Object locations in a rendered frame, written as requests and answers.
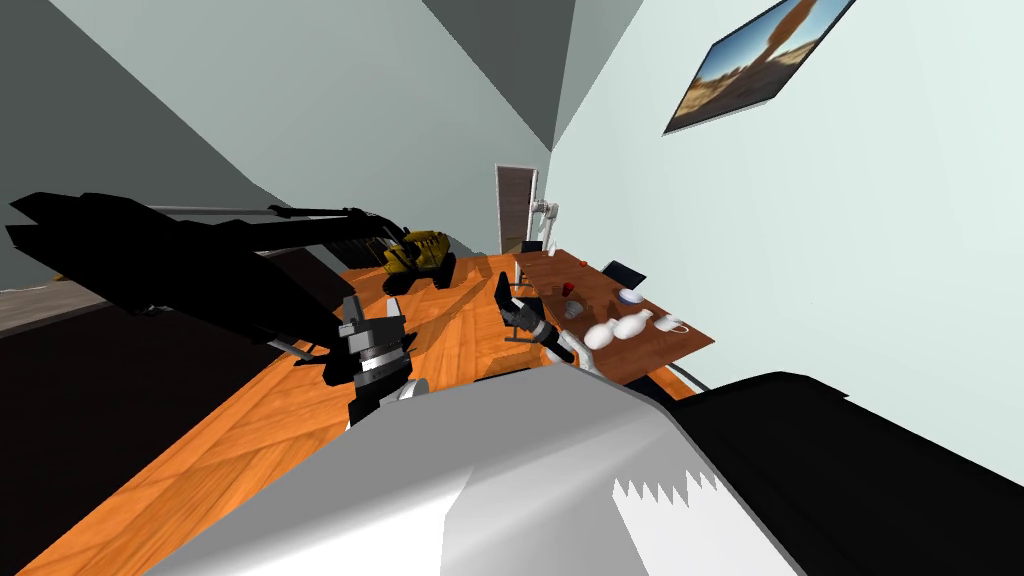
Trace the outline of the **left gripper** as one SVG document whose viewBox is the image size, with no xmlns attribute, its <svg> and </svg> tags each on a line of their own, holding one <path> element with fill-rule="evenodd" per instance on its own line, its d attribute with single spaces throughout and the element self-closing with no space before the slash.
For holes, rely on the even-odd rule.
<svg viewBox="0 0 1024 576">
<path fill-rule="evenodd" d="M 345 341 L 350 354 L 368 349 L 387 348 L 400 343 L 406 337 L 406 317 L 396 297 L 386 302 L 386 317 L 362 320 L 362 305 L 358 295 L 343 300 L 343 325 L 338 335 Z"/>
</svg>

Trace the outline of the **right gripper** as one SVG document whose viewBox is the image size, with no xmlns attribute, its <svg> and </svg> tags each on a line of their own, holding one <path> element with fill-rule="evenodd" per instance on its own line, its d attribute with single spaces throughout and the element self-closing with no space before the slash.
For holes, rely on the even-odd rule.
<svg viewBox="0 0 1024 576">
<path fill-rule="evenodd" d="M 504 271 L 498 276 L 494 298 L 505 324 L 530 324 L 532 322 L 532 311 L 512 296 L 511 286 Z"/>
</svg>

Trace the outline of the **yellow toy excavator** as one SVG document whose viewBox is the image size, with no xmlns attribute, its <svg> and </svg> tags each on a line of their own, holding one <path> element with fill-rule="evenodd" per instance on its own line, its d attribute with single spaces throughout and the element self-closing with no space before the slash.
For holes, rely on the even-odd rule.
<svg viewBox="0 0 1024 576">
<path fill-rule="evenodd" d="M 429 278 L 437 290 L 447 289 L 457 261 L 449 237 L 435 231 L 408 233 L 401 242 L 385 250 L 384 258 L 387 278 L 382 291 L 390 297 L 407 294 L 423 278 Z"/>
</svg>

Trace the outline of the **brown door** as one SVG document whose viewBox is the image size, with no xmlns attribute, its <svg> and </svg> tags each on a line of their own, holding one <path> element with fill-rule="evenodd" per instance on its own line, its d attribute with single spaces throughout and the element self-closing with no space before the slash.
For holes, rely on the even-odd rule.
<svg viewBox="0 0 1024 576">
<path fill-rule="evenodd" d="M 539 171 L 532 167 L 495 166 L 499 253 L 522 249 L 534 228 Z"/>
</svg>

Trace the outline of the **white desk lamp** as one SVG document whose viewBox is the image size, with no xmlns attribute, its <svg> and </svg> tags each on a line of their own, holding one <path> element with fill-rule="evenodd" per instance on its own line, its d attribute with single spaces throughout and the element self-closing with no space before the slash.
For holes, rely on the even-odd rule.
<svg viewBox="0 0 1024 576">
<path fill-rule="evenodd" d="M 557 247 L 551 239 L 552 228 L 559 212 L 559 205 L 547 201 L 534 201 L 531 212 L 543 215 L 541 248 L 545 250 L 549 257 L 553 257 Z"/>
</svg>

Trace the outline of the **brown wooden table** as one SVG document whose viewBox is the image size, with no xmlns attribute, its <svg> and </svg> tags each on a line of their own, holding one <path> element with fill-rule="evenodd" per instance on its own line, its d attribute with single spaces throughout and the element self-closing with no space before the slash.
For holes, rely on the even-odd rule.
<svg viewBox="0 0 1024 576">
<path fill-rule="evenodd" d="M 617 299 L 617 292 L 623 289 L 620 284 L 598 269 L 583 266 L 580 258 L 565 250 L 556 250 L 553 257 L 546 252 L 519 253 L 514 259 L 547 307 L 548 318 L 560 331 L 567 331 L 580 340 L 595 324 L 622 319 L 643 308 L 654 313 L 637 336 L 627 340 L 615 338 L 593 353 L 596 369 L 611 381 L 627 384 L 714 343 L 710 336 L 685 322 L 690 328 L 686 334 L 658 330 L 653 323 L 667 315 L 666 310 L 649 299 L 639 305 L 624 305 Z M 575 289 L 570 296 L 562 297 L 561 287 L 566 282 Z M 564 317 L 568 300 L 584 305 L 584 312 L 574 319 Z"/>
</svg>

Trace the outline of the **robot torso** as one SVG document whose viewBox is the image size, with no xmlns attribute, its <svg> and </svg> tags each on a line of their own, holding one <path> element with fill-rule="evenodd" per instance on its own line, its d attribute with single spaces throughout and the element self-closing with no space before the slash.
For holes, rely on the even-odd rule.
<svg viewBox="0 0 1024 576">
<path fill-rule="evenodd" d="M 144 576 L 807 576 L 648 398 L 567 365 L 385 405 Z"/>
</svg>

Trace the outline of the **large black angular machine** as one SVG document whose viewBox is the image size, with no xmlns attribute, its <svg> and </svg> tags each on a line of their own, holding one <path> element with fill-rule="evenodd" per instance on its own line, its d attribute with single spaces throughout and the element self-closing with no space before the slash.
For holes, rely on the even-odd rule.
<svg viewBox="0 0 1024 576">
<path fill-rule="evenodd" d="M 28 217 L 7 229 L 18 250 L 129 314 L 171 308 L 255 344 L 295 338 L 345 354 L 342 319 L 269 253 L 394 230 L 355 208 L 282 206 L 270 222 L 208 224 L 101 193 L 36 192 L 13 207 Z"/>
</svg>

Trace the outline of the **landscape picture on wall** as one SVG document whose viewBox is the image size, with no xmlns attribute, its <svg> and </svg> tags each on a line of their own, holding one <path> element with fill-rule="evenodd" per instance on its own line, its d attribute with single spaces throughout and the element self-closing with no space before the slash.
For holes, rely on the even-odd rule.
<svg viewBox="0 0 1024 576">
<path fill-rule="evenodd" d="M 666 135 L 775 98 L 856 0 L 779 0 L 708 49 Z"/>
</svg>

